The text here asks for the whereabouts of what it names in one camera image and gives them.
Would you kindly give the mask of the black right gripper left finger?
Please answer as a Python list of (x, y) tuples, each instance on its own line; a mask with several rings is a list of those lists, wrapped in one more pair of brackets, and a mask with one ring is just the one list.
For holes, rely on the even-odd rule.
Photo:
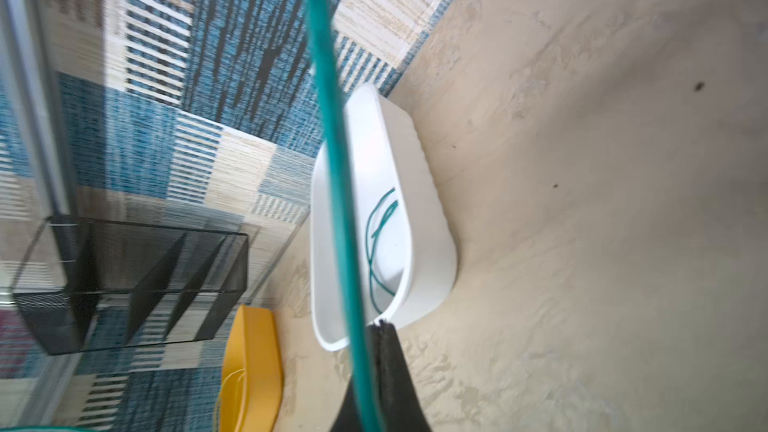
[(343, 402), (339, 409), (339, 412), (329, 429), (330, 432), (362, 432), (363, 426), (361, 424), (355, 391), (354, 382), (350, 380), (346, 389)]

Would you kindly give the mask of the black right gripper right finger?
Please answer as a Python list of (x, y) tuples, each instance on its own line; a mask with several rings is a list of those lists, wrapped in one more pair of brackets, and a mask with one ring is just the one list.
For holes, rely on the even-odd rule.
[(393, 324), (371, 326), (379, 399), (387, 431), (431, 431)]

